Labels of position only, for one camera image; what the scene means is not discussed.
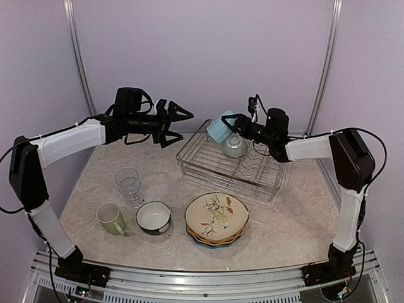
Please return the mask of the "aluminium front rail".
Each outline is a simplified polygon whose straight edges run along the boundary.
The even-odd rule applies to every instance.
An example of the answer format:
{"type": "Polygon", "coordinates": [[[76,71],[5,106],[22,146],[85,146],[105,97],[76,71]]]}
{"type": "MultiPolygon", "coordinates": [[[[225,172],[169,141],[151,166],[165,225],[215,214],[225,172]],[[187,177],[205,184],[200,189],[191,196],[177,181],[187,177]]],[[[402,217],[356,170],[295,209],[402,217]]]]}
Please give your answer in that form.
{"type": "Polygon", "coordinates": [[[92,286],[80,297],[81,284],[49,276],[49,255],[38,251],[20,302],[55,302],[57,290],[70,302],[326,302],[324,292],[341,281],[306,286],[300,266],[266,270],[186,272],[110,266],[104,288],[92,286]]]}

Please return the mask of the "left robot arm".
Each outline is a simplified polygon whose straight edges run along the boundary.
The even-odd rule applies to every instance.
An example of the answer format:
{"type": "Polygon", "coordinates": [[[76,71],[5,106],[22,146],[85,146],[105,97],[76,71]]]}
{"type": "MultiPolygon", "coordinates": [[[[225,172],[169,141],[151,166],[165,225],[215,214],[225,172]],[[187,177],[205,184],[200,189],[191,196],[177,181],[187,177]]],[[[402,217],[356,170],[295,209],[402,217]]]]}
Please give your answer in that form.
{"type": "Polygon", "coordinates": [[[23,205],[37,234],[55,250],[60,268],[76,281],[88,275],[80,249],[63,229],[49,203],[43,171],[53,163],[89,148],[123,140],[130,134],[152,138],[162,148],[183,139],[170,131],[173,122],[193,114],[173,101],[154,103],[143,89],[122,87],[103,114],[87,117],[73,126],[33,138],[17,137],[10,149],[9,183],[23,205]]]}

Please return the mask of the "light blue faceted cup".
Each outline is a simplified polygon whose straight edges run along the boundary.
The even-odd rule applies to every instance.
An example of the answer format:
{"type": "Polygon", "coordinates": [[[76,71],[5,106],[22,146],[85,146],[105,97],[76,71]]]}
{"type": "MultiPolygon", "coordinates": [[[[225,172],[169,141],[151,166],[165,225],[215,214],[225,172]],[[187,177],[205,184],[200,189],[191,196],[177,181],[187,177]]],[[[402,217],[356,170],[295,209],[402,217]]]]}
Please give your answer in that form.
{"type": "Polygon", "coordinates": [[[234,112],[227,110],[222,115],[214,118],[210,125],[207,127],[208,134],[218,143],[223,143],[233,132],[230,128],[222,121],[223,116],[233,115],[234,112]]]}

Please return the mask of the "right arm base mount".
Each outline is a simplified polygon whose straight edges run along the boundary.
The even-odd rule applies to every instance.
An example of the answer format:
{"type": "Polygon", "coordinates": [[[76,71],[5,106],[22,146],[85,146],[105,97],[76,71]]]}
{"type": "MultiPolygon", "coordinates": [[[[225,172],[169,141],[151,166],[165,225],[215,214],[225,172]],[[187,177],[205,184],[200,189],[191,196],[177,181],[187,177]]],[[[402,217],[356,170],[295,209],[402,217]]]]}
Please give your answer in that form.
{"type": "Polygon", "coordinates": [[[311,263],[303,266],[301,272],[306,287],[348,278],[357,273],[353,265],[335,269],[329,266],[327,262],[318,264],[311,263]]]}

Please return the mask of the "green mug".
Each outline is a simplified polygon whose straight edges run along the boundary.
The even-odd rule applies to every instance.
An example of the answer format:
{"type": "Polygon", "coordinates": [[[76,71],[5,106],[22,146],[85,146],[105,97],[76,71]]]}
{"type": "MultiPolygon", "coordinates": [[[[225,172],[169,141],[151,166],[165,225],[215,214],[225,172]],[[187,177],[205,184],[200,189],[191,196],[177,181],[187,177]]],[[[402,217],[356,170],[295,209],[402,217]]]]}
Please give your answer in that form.
{"type": "Polygon", "coordinates": [[[96,219],[108,234],[127,236],[126,223],[118,205],[102,203],[96,210],[96,219]]]}

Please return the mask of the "blue dotted plate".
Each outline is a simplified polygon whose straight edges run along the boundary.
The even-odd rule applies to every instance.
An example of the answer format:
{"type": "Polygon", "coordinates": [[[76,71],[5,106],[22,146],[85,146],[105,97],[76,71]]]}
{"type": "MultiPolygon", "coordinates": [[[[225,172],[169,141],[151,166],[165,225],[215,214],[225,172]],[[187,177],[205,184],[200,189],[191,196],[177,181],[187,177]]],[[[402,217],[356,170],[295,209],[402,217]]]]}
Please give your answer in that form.
{"type": "Polygon", "coordinates": [[[205,240],[201,240],[201,239],[197,238],[197,236],[194,235],[192,232],[187,230],[187,234],[193,239],[193,241],[195,243],[197,243],[198,245],[209,247],[209,248],[228,247],[229,245],[233,244],[238,238],[240,238],[243,233],[244,232],[241,231],[238,234],[236,234],[233,238],[231,238],[231,239],[229,239],[227,241],[213,243],[213,242],[208,242],[208,241],[205,241],[205,240]]]}

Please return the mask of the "beige plate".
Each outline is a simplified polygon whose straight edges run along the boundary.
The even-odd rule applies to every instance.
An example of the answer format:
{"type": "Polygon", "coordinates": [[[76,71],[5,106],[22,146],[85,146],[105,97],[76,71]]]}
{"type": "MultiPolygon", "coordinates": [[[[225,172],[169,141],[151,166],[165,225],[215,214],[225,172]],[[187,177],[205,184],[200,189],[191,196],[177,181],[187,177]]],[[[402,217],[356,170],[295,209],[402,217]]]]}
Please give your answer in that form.
{"type": "Polygon", "coordinates": [[[249,219],[249,211],[241,200],[230,194],[207,193],[189,203],[184,218],[185,222],[212,220],[228,229],[249,219]]]}

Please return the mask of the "corner aluminium post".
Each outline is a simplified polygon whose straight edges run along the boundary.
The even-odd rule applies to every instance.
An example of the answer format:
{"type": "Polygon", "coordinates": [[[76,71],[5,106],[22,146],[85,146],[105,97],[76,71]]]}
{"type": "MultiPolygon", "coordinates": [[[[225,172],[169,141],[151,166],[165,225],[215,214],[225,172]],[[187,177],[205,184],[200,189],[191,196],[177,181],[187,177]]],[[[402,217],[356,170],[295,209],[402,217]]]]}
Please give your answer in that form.
{"type": "Polygon", "coordinates": [[[63,0],[64,14],[66,17],[69,39],[71,42],[71,47],[73,51],[73,57],[76,64],[76,71],[78,73],[78,78],[80,81],[81,90],[83,92],[83,97],[85,100],[86,107],[91,116],[97,113],[95,104],[92,99],[92,94],[88,84],[88,79],[86,76],[85,65],[83,62],[83,57],[81,54],[80,38],[78,35],[78,29],[76,25],[76,19],[74,14],[74,3],[72,0],[63,0]]]}
{"type": "Polygon", "coordinates": [[[333,10],[331,14],[330,30],[328,33],[328,40],[326,43],[326,51],[324,55],[323,65],[321,69],[321,74],[319,78],[319,84],[316,90],[314,104],[312,107],[311,115],[309,117],[309,122],[306,127],[305,134],[311,135],[314,132],[316,126],[321,106],[323,104],[324,95],[326,92],[326,87],[328,84],[328,78],[331,72],[331,67],[333,63],[333,57],[335,53],[335,47],[338,39],[338,32],[340,27],[340,20],[342,15],[342,0],[333,1],[333,10]]]}

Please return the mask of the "clear glass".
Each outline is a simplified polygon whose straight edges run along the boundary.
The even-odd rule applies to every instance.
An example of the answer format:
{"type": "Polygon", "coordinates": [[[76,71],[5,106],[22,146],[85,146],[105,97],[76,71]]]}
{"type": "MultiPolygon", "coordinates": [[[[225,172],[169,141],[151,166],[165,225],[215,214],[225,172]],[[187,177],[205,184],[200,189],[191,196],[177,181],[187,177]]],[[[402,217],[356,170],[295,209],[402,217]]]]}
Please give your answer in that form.
{"type": "Polygon", "coordinates": [[[132,186],[120,187],[119,192],[125,202],[133,208],[139,208],[144,203],[141,183],[132,186]]]}
{"type": "Polygon", "coordinates": [[[141,188],[139,173],[131,167],[118,171],[115,175],[115,182],[124,194],[133,194],[141,188]]]}

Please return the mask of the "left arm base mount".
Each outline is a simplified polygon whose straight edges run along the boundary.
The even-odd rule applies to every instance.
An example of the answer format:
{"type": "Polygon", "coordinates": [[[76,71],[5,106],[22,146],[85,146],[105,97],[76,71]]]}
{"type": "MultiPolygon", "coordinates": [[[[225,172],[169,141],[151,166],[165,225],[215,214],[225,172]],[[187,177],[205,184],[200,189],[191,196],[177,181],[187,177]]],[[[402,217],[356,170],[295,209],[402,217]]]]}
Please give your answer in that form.
{"type": "Polygon", "coordinates": [[[82,263],[77,267],[66,268],[58,265],[55,270],[56,276],[86,284],[88,286],[105,288],[109,281],[110,268],[95,264],[82,263]]]}

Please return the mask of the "right corner aluminium post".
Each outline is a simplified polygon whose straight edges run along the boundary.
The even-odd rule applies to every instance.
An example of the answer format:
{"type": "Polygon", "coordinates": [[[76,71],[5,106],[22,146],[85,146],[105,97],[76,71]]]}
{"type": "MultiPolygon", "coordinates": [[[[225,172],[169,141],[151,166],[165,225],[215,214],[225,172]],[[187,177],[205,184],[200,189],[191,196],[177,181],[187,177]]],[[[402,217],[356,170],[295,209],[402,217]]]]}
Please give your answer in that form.
{"type": "Polygon", "coordinates": [[[331,72],[331,67],[333,63],[333,57],[335,53],[335,47],[338,39],[338,32],[340,27],[340,20],[342,15],[342,0],[333,1],[333,10],[331,14],[330,30],[328,33],[328,40],[326,43],[326,51],[324,55],[323,65],[321,69],[321,74],[319,78],[319,84],[316,90],[314,104],[312,107],[311,115],[309,117],[309,122],[306,127],[305,134],[311,135],[314,132],[316,126],[321,106],[323,104],[324,95],[326,92],[326,87],[328,84],[328,78],[331,72]]]}

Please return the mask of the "dark blue bowl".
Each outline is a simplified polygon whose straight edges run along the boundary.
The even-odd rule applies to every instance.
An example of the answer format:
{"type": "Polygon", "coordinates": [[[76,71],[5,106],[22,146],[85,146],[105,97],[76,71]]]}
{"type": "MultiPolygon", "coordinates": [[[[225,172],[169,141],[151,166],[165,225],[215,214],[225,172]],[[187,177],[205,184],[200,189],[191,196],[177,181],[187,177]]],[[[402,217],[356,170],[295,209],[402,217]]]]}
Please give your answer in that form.
{"type": "Polygon", "coordinates": [[[160,235],[170,227],[171,210],[159,201],[142,205],[136,213],[136,223],[149,235],[160,235]]]}

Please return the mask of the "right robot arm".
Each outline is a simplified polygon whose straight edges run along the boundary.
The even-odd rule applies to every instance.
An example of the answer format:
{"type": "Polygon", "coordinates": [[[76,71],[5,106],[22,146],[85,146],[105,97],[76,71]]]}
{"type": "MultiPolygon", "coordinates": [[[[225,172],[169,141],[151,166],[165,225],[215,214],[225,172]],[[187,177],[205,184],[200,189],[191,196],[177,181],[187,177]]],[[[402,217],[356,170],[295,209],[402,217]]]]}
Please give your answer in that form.
{"type": "Polygon", "coordinates": [[[365,195],[376,167],[374,157],[354,128],[304,139],[288,135],[289,118],[282,109],[268,110],[266,124],[253,122],[244,114],[225,115],[222,122],[245,139],[268,147],[277,162],[329,158],[340,185],[341,203],[336,234],[328,261],[319,270],[329,280],[348,274],[359,245],[359,229],[365,217],[365,195]]]}

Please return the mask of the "left corner aluminium post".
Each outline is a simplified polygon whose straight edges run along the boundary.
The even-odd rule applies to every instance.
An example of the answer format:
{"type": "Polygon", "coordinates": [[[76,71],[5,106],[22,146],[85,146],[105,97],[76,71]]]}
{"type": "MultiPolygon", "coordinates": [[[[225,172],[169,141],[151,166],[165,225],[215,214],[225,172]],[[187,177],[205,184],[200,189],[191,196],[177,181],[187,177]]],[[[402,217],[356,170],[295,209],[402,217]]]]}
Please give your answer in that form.
{"type": "Polygon", "coordinates": [[[76,19],[74,14],[74,3],[72,0],[63,0],[64,14],[66,17],[69,39],[71,42],[71,47],[73,51],[73,57],[76,64],[76,71],[78,73],[78,78],[80,81],[81,90],[83,92],[83,97],[85,100],[86,107],[91,116],[97,113],[95,104],[92,99],[92,94],[88,84],[88,79],[86,76],[85,65],[83,62],[83,57],[81,54],[80,38],[78,35],[78,29],[76,25],[76,19]]]}

